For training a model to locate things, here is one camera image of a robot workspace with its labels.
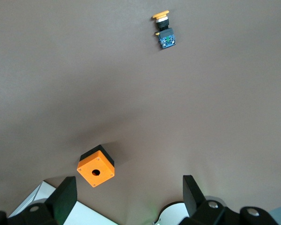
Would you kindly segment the orange button enclosure box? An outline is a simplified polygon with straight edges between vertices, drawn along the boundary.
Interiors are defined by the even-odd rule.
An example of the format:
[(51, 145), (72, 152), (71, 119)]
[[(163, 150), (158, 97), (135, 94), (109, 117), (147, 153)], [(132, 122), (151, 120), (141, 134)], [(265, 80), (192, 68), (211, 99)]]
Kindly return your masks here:
[(95, 188), (115, 176), (115, 163), (103, 146), (98, 145), (81, 155), (77, 171)]

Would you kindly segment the white drawer cabinet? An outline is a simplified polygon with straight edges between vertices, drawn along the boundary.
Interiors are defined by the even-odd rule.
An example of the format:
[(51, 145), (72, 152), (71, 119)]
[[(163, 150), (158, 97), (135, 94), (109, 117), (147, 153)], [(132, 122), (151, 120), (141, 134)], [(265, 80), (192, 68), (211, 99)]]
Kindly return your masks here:
[[(16, 216), (28, 206), (34, 203), (44, 203), (45, 200), (55, 191), (55, 187), (42, 181), (30, 195), (11, 213), (9, 218)], [(106, 218), (100, 213), (87, 207), (86, 205), (76, 202), (71, 213), (67, 217), (64, 225), (119, 225)]]

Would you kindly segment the brown table cover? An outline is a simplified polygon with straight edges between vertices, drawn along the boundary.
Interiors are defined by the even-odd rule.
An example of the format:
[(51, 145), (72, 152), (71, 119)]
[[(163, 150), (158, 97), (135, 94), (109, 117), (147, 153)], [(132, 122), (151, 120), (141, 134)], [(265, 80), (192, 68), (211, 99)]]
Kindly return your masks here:
[[(98, 145), (115, 176), (92, 187)], [(151, 225), (187, 174), (234, 211), (281, 206), (281, 0), (0, 0), (0, 210), (75, 176), (85, 205)]]

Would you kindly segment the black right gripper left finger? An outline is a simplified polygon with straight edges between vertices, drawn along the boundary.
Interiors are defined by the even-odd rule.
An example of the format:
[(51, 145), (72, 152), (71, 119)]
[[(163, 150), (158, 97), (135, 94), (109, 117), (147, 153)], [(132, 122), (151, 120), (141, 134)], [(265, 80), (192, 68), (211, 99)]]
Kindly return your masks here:
[(76, 178), (66, 177), (44, 203), (32, 204), (21, 216), (25, 225), (63, 225), (76, 201)]

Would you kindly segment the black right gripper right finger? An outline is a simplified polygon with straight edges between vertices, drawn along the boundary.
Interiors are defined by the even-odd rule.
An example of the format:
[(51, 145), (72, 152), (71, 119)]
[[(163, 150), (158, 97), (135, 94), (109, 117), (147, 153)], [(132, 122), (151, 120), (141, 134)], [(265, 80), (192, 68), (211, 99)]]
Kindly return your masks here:
[(183, 201), (188, 212), (179, 225), (220, 225), (225, 207), (203, 195), (194, 177), (183, 176)]

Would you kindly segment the yellow push button switch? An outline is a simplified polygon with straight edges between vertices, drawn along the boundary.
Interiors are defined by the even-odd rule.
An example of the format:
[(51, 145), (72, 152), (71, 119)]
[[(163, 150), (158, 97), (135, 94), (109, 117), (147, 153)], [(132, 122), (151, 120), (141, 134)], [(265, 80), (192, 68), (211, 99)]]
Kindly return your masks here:
[(174, 31), (169, 27), (168, 13), (169, 10), (165, 10), (152, 16), (157, 27), (155, 35), (162, 49), (172, 47), (176, 44)]

